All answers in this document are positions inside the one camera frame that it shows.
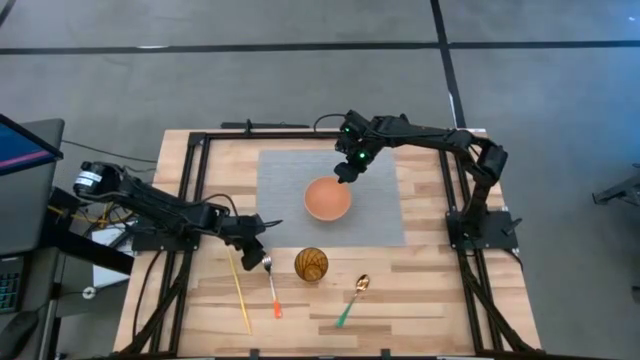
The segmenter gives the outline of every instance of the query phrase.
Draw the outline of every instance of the bowl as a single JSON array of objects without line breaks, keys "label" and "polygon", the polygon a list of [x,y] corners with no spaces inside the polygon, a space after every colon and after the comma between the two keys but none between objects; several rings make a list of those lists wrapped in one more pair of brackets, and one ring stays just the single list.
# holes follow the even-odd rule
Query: bowl
[{"label": "bowl", "polygon": [[307,187],[304,206],[318,220],[335,221],[349,210],[351,191],[347,184],[338,184],[336,177],[317,178]]}]

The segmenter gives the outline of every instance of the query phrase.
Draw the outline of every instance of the gray placemat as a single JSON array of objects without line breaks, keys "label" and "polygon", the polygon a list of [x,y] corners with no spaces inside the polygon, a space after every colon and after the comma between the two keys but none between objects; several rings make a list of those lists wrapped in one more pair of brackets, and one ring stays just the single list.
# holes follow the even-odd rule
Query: gray placemat
[{"label": "gray placemat", "polygon": [[307,212],[307,186],[318,177],[334,175],[333,168],[342,161],[344,155],[333,150],[260,153],[258,213],[265,221],[284,220],[260,234],[266,248],[405,245],[396,166],[389,149],[349,184],[352,204],[346,215],[322,222]]}]

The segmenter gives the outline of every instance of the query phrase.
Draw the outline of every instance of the concrete floor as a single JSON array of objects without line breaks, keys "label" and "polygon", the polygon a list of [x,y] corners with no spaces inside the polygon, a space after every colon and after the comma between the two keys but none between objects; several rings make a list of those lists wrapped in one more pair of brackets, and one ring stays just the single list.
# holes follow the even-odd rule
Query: concrete floor
[{"label": "concrete floor", "polygon": [[[640,39],[634,1],[446,0],[441,7],[450,42]],[[0,48],[436,40],[422,0],[18,0],[0,28]],[[487,128],[510,153],[502,186],[512,213],[524,218],[518,238],[544,348],[636,358],[640,305],[630,287],[640,284],[640,212],[595,206],[591,192],[640,162],[640,49],[455,50],[452,57],[467,125]],[[17,121],[61,117],[66,139],[155,158],[165,129],[246,118],[310,124],[353,108],[452,126],[442,69],[438,50],[5,55],[0,111]],[[56,184],[66,189],[82,160],[116,160],[63,151]],[[86,286],[87,269],[70,261],[66,286]],[[106,354],[123,296],[115,288],[82,304],[84,314],[63,321],[59,350]]]}]

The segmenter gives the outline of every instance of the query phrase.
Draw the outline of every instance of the spoon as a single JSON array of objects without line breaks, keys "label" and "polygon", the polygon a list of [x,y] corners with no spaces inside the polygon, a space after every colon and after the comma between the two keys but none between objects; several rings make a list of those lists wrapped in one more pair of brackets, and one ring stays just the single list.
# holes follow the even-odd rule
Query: spoon
[{"label": "spoon", "polygon": [[347,308],[344,310],[342,315],[340,315],[340,317],[338,318],[338,321],[336,322],[336,327],[341,328],[344,326],[344,322],[347,320],[347,315],[349,315],[349,310],[351,310],[351,305],[353,305],[353,302],[356,301],[356,298],[358,297],[358,295],[360,295],[360,293],[367,290],[368,287],[369,287],[369,275],[364,274],[360,276],[358,281],[356,281],[356,293],[353,295],[353,298],[351,298],[349,305],[347,305]]}]

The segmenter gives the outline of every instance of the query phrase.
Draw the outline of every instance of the chopstick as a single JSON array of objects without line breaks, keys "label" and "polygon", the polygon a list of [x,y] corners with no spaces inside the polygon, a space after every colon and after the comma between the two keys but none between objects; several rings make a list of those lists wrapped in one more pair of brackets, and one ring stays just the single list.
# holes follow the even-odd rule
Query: chopstick
[{"label": "chopstick", "polygon": [[238,290],[238,297],[240,298],[240,306],[242,307],[242,315],[244,316],[244,324],[247,326],[247,332],[249,335],[253,335],[251,332],[251,324],[249,323],[249,316],[247,316],[247,309],[244,306],[244,298],[242,297],[242,290],[240,290],[240,281],[238,280],[238,274],[236,274],[236,266],[233,263],[233,258],[231,257],[231,251],[227,248],[227,255],[229,256],[229,265],[231,266],[231,272],[233,273],[233,278],[236,281],[236,289]]}]

